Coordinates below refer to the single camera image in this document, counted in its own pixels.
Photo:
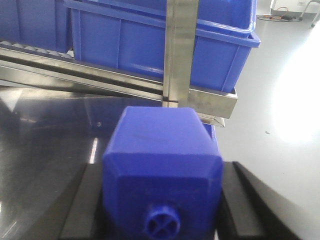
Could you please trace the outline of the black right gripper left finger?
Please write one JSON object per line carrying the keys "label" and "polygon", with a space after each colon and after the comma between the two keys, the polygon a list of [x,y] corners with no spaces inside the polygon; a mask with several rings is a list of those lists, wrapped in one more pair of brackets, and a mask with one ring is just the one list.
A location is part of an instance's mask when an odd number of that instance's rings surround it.
{"label": "black right gripper left finger", "polygon": [[105,237],[102,165],[87,164],[59,238],[61,240],[103,240]]}

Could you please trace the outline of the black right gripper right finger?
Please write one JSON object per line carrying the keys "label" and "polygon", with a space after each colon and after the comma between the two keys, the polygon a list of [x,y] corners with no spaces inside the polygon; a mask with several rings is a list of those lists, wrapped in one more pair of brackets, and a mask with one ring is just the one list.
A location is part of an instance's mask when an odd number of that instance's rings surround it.
{"label": "black right gripper right finger", "polygon": [[299,240],[263,197],[268,186],[238,161],[225,162],[216,232],[220,240]]}

